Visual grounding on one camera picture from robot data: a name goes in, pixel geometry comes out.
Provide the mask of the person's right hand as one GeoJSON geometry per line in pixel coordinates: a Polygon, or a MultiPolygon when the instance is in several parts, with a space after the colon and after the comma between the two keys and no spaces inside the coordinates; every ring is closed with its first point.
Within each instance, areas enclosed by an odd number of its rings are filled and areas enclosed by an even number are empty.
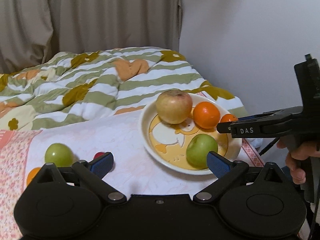
{"type": "Polygon", "coordinates": [[[305,142],[299,148],[289,151],[285,163],[290,170],[292,180],[300,185],[306,182],[306,172],[300,167],[300,161],[308,157],[319,158],[319,144],[315,142],[305,142]]]}

